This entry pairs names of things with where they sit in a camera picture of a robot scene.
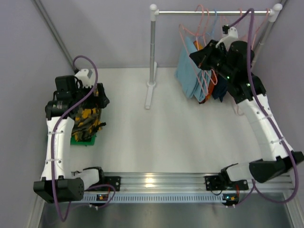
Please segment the yellow camouflage trousers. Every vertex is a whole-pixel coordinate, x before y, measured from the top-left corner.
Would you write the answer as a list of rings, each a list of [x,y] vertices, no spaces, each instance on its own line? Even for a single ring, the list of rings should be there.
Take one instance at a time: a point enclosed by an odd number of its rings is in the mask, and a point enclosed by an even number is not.
[[[75,124],[71,136],[74,136],[76,141],[83,141],[102,130],[102,127],[106,125],[105,122],[101,121],[102,110],[79,108],[75,115]]]

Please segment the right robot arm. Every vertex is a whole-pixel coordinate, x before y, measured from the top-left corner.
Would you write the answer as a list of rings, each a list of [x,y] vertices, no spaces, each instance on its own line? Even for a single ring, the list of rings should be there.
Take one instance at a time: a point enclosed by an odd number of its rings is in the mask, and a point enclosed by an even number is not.
[[[229,48],[215,40],[190,54],[202,70],[214,70],[225,79],[228,93],[245,114],[258,142],[261,158],[223,168],[220,175],[228,182],[254,179],[264,183],[289,172],[304,161],[285,140],[271,112],[266,90],[259,77],[251,72],[254,51],[247,42],[237,40]]]

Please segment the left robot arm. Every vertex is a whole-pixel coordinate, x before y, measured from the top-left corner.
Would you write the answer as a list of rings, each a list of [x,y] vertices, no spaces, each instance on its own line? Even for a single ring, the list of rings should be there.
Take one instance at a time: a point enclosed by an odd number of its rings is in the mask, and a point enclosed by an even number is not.
[[[102,109],[109,104],[103,84],[95,84],[91,76],[59,76],[56,91],[45,107],[47,118],[47,155],[39,181],[33,190],[47,203],[79,201],[89,187],[104,184],[101,167],[82,171],[70,168],[71,140],[77,143],[92,141],[106,126],[101,122]]]

